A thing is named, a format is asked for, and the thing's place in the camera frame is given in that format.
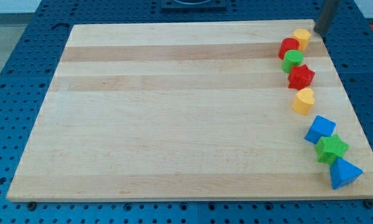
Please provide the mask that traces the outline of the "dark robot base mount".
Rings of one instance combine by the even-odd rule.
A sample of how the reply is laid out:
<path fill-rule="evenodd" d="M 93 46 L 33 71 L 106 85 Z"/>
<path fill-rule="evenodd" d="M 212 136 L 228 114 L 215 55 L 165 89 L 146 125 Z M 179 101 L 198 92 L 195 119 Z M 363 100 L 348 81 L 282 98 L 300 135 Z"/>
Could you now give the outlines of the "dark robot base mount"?
<path fill-rule="evenodd" d="M 226 10 L 227 0 L 159 0 L 161 11 Z"/>

